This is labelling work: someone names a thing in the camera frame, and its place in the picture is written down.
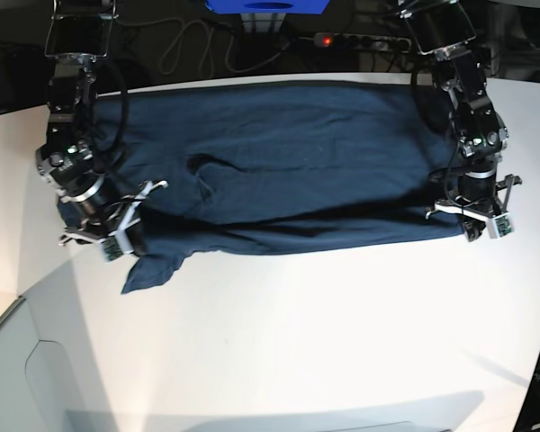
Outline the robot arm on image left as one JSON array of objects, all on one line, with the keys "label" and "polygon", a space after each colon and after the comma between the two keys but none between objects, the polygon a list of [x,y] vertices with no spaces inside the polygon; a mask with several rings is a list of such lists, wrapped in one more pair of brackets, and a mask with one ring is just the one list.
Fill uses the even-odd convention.
[{"label": "robot arm on image left", "polygon": [[[139,207],[152,192],[167,187],[164,180],[147,180],[127,193],[120,189],[128,182],[115,167],[124,159],[130,105],[123,77],[108,58],[117,17],[114,1],[55,2],[44,51],[55,63],[49,118],[46,141],[35,156],[40,177],[55,189],[60,203],[78,214],[60,245],[94,244],[107,261],[146,254]],[[107,147],[99,145],[104,135],[95,123],[98,66],[110,70],[121,96],[117,131]]]}]

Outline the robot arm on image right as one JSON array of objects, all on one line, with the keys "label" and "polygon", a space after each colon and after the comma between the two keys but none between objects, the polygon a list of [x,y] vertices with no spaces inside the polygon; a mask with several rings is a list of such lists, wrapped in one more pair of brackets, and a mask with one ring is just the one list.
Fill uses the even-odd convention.
[{"label": "robot arm on image right", "polygon": [[446,167],[428,177],[441,186],[443,196],[427,215],[457,216],[468,241],[483,232],[501,239],[515,229],[508,203],[522,180],[517,175],[497,178],[509,133],[487,94],[470,19],[457,1],[400,1],[397,15],[427,60],[434,88],[450,103],[445,136],[454,149]]}]

